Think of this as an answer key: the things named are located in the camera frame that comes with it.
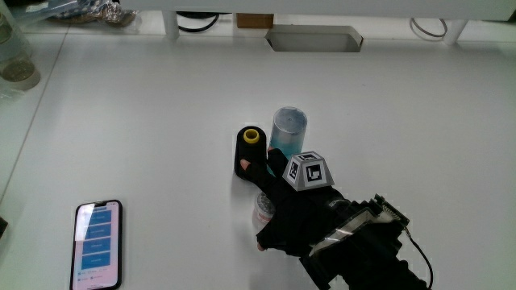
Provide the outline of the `person's right hand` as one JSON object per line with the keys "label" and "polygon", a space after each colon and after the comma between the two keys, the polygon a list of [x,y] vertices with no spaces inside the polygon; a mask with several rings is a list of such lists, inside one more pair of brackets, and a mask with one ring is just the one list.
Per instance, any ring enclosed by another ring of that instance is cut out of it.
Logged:
{"label": "person's right hand", "polygon": [[276,249],[301,257],[338,225],[336,208],[347,205],[349,200],[331,186],[295,191],[282,177],[287,163],[281,150],[269,149],[264,164],[242,158],[239,166],[244,177],[266,195],[275,209],[256,235],[259,251]]}

